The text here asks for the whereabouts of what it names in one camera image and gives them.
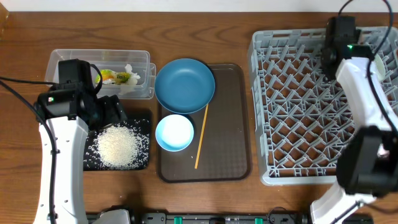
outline wire rack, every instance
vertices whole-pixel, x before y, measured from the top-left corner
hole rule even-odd
[[[374,49],[386,27],[363,27],[360,42]],[[382,87],[395,112],[398,30],[378,52]],[[324,29],[260,31],[248,52],[256,118],[257,157],[266,185],[335,181],[337,158],[355,132],[342,87],[320,68]]]

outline wooden table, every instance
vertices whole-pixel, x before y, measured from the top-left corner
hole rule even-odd
[[[149,13],[12,12],[0,41],[0,75],[43,80],[54,49],[147,50],[151,62],[162,68],[176,58],[206,63],[236,63],[245,72],[251,175],[237,182],[166,184],[155,168],[156,142],[151,159],[141,171],[84,173],[86,211],[99,212],[125,203],[138,212],[166,210],[179,213],[267,213],[275,206],[306,212],[329,185],[266,187],[259,180],[254,141],[252,96],[246,54],[257,30],[325,27],[328,13]],[[356,14],[359,26],[385,26],[385,14]],[[46,86],[10,83],[33,103]],[[157,117],[156,99],[124,101],[126,109],[150,108]],[[41,146],[34,115],[0,88],[0,223],[32,223],[40,189]],[[398,206],[390,194],[376,205]],[[370,211],[376,223],[394,223],[398,215]]]

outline dark brown mat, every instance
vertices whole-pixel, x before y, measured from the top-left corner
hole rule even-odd
[[[208,106],[198,169],[195,162],[205,109],[186,115],[195,135],[192,143],[179,152],[159,145],[157,170],[169,183],[241,180],[251,171],[249,130],[243,72],[237,65],[209,65],[216,80],[216,91]],[[160,119],[173,114],[159,105]]]

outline yellow stick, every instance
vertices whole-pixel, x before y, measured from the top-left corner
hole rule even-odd
[[[200,157],[200,148],[201,148],[201,142],[203,140],[203,133],[205,132],[205,124],[206,124],[207,109],[208,108],[209,108],[209,104],[206,105],[205,117],[203,118],[203,125],[201,126],[201,133],[200,133],[200,140],[199,140],[199,147],[198,147],[198,155],[197,155],[197,162],[195,163],[195,169],[198,168],[199,157]]]

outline plastic container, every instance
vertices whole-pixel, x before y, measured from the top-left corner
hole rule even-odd
[[[372,49],[387,27],[358,27]],[[248,51],[260,179],[265,185],[331,184],[355,126],[343,89],[320,68],[325,29],[267,30],[253,34]],[[398,30],[378,52],[381,81],[398,112]]]
[[[120,94],[120,86],[103,85],[98,97],[117,95],[120,99],[146,99],[154,95],[154,77],[150,67],[150,55],[145,50],[97,50],[97,49],[57,49],[51,53],[46,82],[58,83],[58,62],[70,59],[85,60],[95,64],[100,70],[110,69],[115,72],[125,72],[127,64],[132,66],[132,72],[141,77],[134,90],[124,95]],[[97,72],[91,68],[91,77],[95,83]]]

